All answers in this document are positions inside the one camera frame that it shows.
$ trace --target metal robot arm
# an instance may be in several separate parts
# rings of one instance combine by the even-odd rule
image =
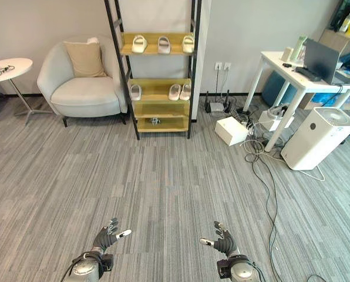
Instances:
[[[218,274],[221,279],[230,278],[232,282],[251,281],[260,282],[261,274],[254,263],[247,256],[240,254],[235,240],[222,223],[215,221],[216,233],[221,238],[212,241],[200,238],[200,243],[212,247],[227,256],[226,260],[217,262]]]
[[[63,276],[62,281],[97,282],[104,272],[111,271],[113,267],[113,255],[105,254],[106,249],[119,239],[132,233],[128,229],[114,234],[116,231],[117,218],[113,218],[110,220],[110,224],[102,227],[101,231],[95,237],[92,249],[72,260],[72,264]]]

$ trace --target white desk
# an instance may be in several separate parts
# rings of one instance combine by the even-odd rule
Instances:
[[[248,107],[253,98],[253,94],[255,93],[257,83],[263,71],[262,69],[264,67],[264,64],[267,64],[268,66],[273,68],[285,79],[285,82],[273,105],[278,105],[280,103],[290,83],[292,84],[293,87],[297,89],[297,93],[293,98],[293,100],[291,101],[284,117],[282,118],[280,124],[278,125],[277,129],[274,131],[271,139],[269,140],[268,144],[265,147],[266,152],[270,152],[270,150],[273,148],[274,144],[276,143],[277,139],[279,138],[283,129],[285,128],[285,125],[289,121],[290,117],[294,114],[295,109],[298,107],[300,101],[302,101],[306,93],[341,92],[342,95],[337,99],[337,101],[334,104],[334,106],[337,108],[340,108],[350,96],[350,85],[344,85],[341,88],[340,86],[329,85],[323,80],[312,82],[312,81],[309,81],[305,76],[301,75],[300,73],[294,72],[292,70],[293,68],[285,68],[284,66],[282,66],[282,64],[284,63],[281,60],[282,54],[283,52],[261,52],[260,63],[258,65],[255,78],[252,81],[251,89],[243,108],[243,111],[245,112],[248,110]]]
[[[4,60],[0,61],[0,68],[4,68],[8,65],[14,66],[15,69],[2,73],[2,75],[0,75],[0,82],[8,80],[11,83],[16,94],[19,96],[21,101],[25,104],[25,107],[28,109],[24,112],[16,114],[17,116],[26,114],[25,125],[28,123],[30,115],[33,115],[35,113],[52,113],[48,110],[36,110],[36,109],[31,108],[29,106],[29,104],[27,103],[27,101],[23,98],[23,96],[22,96],[21,92],[18,90],[16,84],[14,84],[14,82],[12,80],[12,78],[15,78],[19,75],[23,75],[24,73],[28,72],[32,68],[33,61],[30,59],[26,59],[26,58],[12,58],[12,59],[4,59]]]

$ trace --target keyboard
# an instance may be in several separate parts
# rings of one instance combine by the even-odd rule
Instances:
[[[302,67],[300,67],[300,66],[297,66],[297,67],[295,68],[295,71],[298,72],[298,73],[301,73],[301,74],[304,75],[306,78],[308,78],[310,81],[315,82],[315,81],[320,81],[320,80],[321,80],[321,78],[320,78],[317,74],[311,72],[309,69],[306,69],[306,68],[302,68]]]

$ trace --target desk leg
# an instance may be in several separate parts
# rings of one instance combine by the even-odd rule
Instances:
[[[305,95],[305,89],[298,89],[297,94],[291,101],[291,104],[289,105],[284,117],[282,118],[280,124],[278,125],[277,129],[274,131],[273,135],[271,136],[267,146],[265,147],[266,152],[270,152],[273,148],[274,144],[278,140],[279,136],[281,135],[282,131],[284,130],[286,124],[294,114],[295,110],[297,109],[298,105],[302,101],[303,97]]]
[[[25,105],[25,107],[28,109],[24,112],[21,113],[17,113],[16,116],[19,115],[26,115],[26,121],[25,121],[25,125],[28,124],[29,121],[29,117],[30,115],[34,115],[35,113],[52,113],[48,110],[35,110],[32,107],[29,106],[29,104],[27,103],[27,101],[25,100],[25,98],[22,96],[21,92],[18,90],[16,84],[14,84],[12,79],[9,79],[9,82],[11,83],[13,89],[15,90],[16,94],[19,96],[19,98],[21,99],[21,101],[23,102],[23,104]]]
[[[346,100],[350,97],[350,89],[345,93],[342,93],[340,97],[335,101],[333,107],[340,108],[346,102]]]
[[[263,71],[263,70],[262,70],[263,67],[264,67],[264,60],[263,60],[263,58],[261,57],[261,58],[260,58],[260,62],[259,62],[259,64],[258,64],[258,68],[257,68],[256,74],[255,74],[255,78],[254,78],[254,80],[252,81],[251,90],[250,90],[250,92],[248,93],[247,100],[245,100],[243,112],[246,112],[246,111],[248,110],[248,107],[250,106],[250,103],[251,103],[252,98],[253,98],[253,94],[255,94],[255,90],[256,90],[256,87],[257,87],[257,84],[258,84],[258,80],[260,79],[261,73],[262,73],[262,71]]]
[[[289,85],[290,85],[290,82],[288,80],[285,80],[285,82],[283,83],[283,86],[281,88],[281,91],[279,92],[277,98],[274,101],[273,106],[278,106],[280,104],[280,101],[282,100],[283,96],[285,95],[285,92],[286,92]]]

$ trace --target wall socket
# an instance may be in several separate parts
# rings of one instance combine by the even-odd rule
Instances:
[[[231,68],[231,63],[224,63],[223,70],[224,71],[229,71]]]
[[[216,65],[214,66],[214,70],[217,71],[219,68],[219,70],[222,70],[222,62],[216,62]]]

